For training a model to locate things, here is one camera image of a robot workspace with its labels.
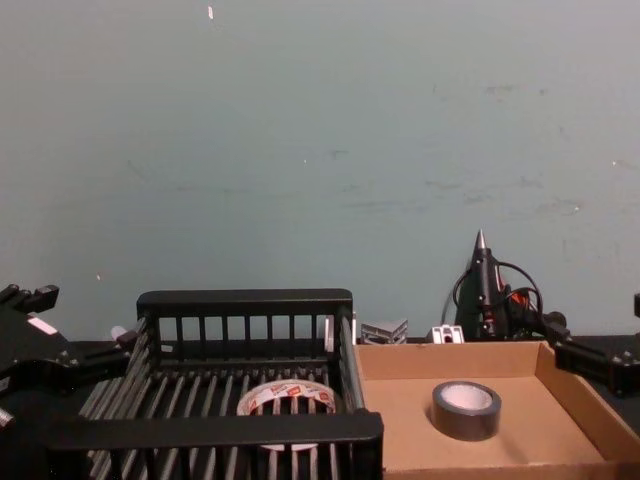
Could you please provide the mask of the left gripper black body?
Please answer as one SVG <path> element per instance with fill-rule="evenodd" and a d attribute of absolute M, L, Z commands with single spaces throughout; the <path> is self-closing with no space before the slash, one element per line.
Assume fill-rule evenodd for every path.
<path fill-rule="evenodd" d="M 1 308 L 1 396 L 72 388 L 70 342 L 37 316 Z"/>

